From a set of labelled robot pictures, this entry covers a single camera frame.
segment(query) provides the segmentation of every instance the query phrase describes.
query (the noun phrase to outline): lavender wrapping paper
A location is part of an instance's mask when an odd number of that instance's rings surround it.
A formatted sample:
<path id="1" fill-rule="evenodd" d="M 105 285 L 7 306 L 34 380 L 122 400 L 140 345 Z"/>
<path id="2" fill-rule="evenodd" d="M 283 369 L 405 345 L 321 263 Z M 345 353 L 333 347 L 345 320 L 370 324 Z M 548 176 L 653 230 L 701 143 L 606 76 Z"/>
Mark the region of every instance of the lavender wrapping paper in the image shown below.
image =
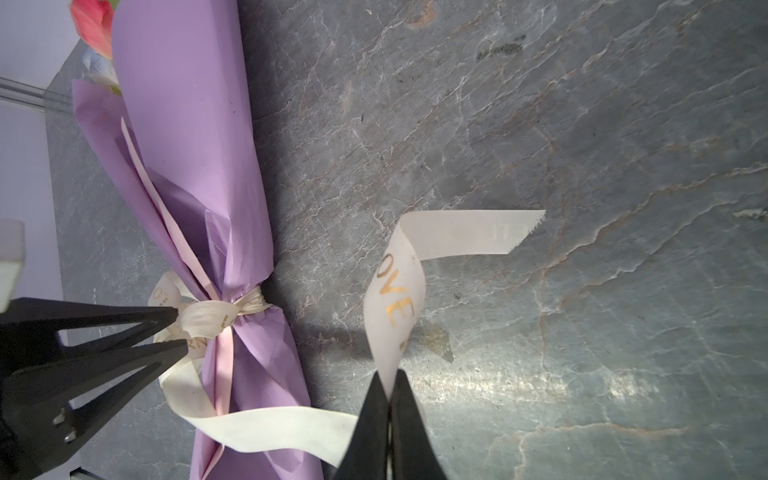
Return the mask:
<path id="1" fill-rule="evenodd" d="M 235 0 L 122 0 L 113 24 L 120 98 L 75 81 L 75 117 L 104 169 L 151 239 L 198 298 L 202 289 L 179 257 L 141 185 L 122 138 L 126 117 L 151 180 L 209 278 L 231 301 L 273 269 L 273 245 L 253 146 Z M 234 341 L 230 412 L 308 406 L 301 365 L 283 311 L 241 316 Z M 209 344 L 203 384 L 213 399 Z M 195 436 L 190 478 L 203 478 L 217 444 Z M 305 452 L 224 452 L 210 480 L 322 478 Z"/>

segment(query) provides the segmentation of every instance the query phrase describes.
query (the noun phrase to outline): cream ribbon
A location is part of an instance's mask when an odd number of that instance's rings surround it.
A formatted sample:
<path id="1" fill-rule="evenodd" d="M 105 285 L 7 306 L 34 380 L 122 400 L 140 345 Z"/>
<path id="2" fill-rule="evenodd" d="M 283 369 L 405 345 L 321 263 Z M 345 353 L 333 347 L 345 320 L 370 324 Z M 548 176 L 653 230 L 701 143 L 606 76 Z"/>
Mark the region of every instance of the cream ribbon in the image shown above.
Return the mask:
<path id="1" fill-rule="evenodd" d="M 182 302 L 182 297 L 194 301 Z M 157 343 L 185 339 L 192 360 L 203 358 L 208 339 L 216 338 L 224 329 L 229 328 L 238 316 L 263 312 L 272 306 L 264 300 L 259 286 L 232 303 L 221 300 L 197 301 L 174 272 L 163 274 L 147 304 L 172 306 L 179 310 L 176 321 L 156 333 L 154 341 Z"/>
<path id="2" fill-rule="evenodd" d="M 168 405 L 214 441 L 238 452 L 299 449 L 338 466 L 352 437 L 356 416 L 295 406 L 219 415 L 209 400 L 198 376 L 207 340 L 222 333 L 231 337 L 231 324 L 237 316 L 263 312 L 270 304 L 264 301 L 258 287 L 235 302 L 219 300 L 216 288 L 149 180 L 124 121 L 122 130 L 139 178 L 170 238 L 212 299 L 182 303 L 183 296 L 193 297 L 174 273 L 163 275 L 151 295 L 150 306 L 179 309 L 176 321 L 159 332 L 155 341 L 183 338 L 189 346 L 189 353 L 160 375 Z M 388 398 L 392 395 L 402 353 L 424 306 L 426 281 L 421 262 L 457 255 L 507 254 L 538 225 L 544 213 L 543 210 L 439 210 L 409 212 L 400 217 L 362 307 L 366 336 Z M 222 409 L 225 412 L 228 398 L 226 393 Z"/>
<path id="3" fill-rule="evenodd" d="M 271 305 L 259 288 L 233 303 L 193 298 L 173 272 L 165 273 L 152 292 L 149 306 L 173 306 L 179 316 L 155 335 L 155 342 L 185 339 L 189 353 L 160 376 L 170 408 L 221 445 L 238 452 L 299 449 L 331 465 L 344 456 L 357 417 L 310 407 L 273 407 L 218 415 L 198 376 L 208 339 L 221 334 L 238 315 L 263 312 Z"/>

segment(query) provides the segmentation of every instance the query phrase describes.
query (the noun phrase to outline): red flower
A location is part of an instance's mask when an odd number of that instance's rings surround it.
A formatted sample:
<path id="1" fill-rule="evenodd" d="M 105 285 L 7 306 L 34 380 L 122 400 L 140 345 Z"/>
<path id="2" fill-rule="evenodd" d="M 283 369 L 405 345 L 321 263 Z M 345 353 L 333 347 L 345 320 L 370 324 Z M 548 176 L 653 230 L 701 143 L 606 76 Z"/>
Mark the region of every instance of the red flower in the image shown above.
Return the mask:
<path id="1" fill-rule="evenodd" d="M 99 55 L 112 59 L 112 16 L 108 0 L 72 0 L 69 5 L 74 27 Z"/>

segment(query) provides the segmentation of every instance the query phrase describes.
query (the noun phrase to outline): gold lettering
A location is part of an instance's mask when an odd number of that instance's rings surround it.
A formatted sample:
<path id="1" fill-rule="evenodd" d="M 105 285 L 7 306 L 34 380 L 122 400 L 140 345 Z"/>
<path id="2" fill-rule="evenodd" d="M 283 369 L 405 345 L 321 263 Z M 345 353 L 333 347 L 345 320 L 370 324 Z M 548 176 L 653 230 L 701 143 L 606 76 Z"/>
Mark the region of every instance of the gold lettering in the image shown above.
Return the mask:
<path id="1" fill-rule="evenodd" d="M 193 339 L 187 340 L 187 346 L 191 349 L 199 349 L 203 346 L 208 346 L 208 339 L 202 336 L 196 336 Z"/>
<path id="2" fill-rule="evenodd" d="M 405 288 L 404 286 L 391 286 L 392 282 L 394 282 L 395 278 L 397 278 L 398 272 L 399 270 L 397 269 L 395 269 L 395 271 L 392 272 L 392 275 L 389 276 L 389 279 L 386 281 L 386 283 L 384 283 L 384 286 L 379 291 L 379 293 L 381 293 L 382 295 L 384 295 L 385 293 L 398 293 L 398 292 L 408 293 L 408 289 Z"/>
<path id="3" fill-rule="evenodd" d="M 392 324 L 393 327 L 396 325 L 395 325 L 395 319 L 392 318 L 392 312 L 394 312 L 395 310 L 400 310 L 400 312 L 402 312 L 402 316 L 405 317 L 406 311 L 404 309 L 408 305 L 411 306 L 411 314 L 415 315 L 416 311 L 413 308 L 413 302 L 411 301 L 410 296 L 407 296 L 402 300 L 398 300 L 394 302 L 392 305 L 386 307 L 386 314 L 389 317 L 389 322 Z"/>
<path id="4" fill-rule="evenodd" d="M 382 265 L 384 265 L 384 262 L 386 261 L 386 257 L 389 257 L 389 266 L 386 267 L 386 270 L 383 272 L 381 271 Z M 379 264 L 379 271 L 376 272 L 376 278 L 381 278 L 385 276 L 387 273 L 389 273 L 389 269 L 392 268 L 392 265 L 395 264 L 395 257 L 392 256 L 391 253 L 387 253 L 384 258 L 382 258 L 382 262 Z"/>

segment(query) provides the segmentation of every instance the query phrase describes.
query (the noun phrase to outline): stone table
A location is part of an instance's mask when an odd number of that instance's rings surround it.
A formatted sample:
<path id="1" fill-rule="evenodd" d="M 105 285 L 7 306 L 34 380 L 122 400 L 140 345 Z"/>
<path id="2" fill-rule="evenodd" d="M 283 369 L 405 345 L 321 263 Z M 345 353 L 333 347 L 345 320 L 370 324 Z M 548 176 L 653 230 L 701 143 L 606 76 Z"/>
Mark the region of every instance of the stone table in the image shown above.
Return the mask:
<path id="1" fill-rule="evenodd" d="M 362 405 L 361 299 L 400 214 L 541 208 L 505 257 L 425 263 L 403 365 L 448 477 L 765 475 L 768 3 L 241 0 L 240 21 L 264 289 L 315 406 Z M 49 116 L 65 299 L 142 304 L 164 261 L 73 125 Z M 152 386 L 84 461 L 186 478 L 190 448 Z"/>

